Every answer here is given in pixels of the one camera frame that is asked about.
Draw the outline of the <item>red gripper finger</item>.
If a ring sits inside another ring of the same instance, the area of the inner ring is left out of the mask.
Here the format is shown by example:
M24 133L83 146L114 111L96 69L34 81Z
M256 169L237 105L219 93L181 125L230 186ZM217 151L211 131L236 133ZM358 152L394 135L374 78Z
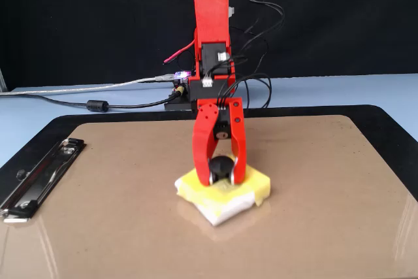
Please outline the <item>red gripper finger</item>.
M230 100L231 148L235 156L231 175L233 184L241 184L246 175L246 134L244 125L244 110L241 100Z
M217 145L214 137L214 126L219 110L214 102L198 102L198 111L193 126L192 151L195 170L200 183L211 185L209 160Z

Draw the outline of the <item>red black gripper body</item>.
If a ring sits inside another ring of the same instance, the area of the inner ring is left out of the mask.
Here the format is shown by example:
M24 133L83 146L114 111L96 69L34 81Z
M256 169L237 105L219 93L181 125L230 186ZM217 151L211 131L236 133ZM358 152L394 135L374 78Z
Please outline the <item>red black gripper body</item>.
M243 141L242 99L228 97L219 104L216 98L197 101L197 131L215 139Z

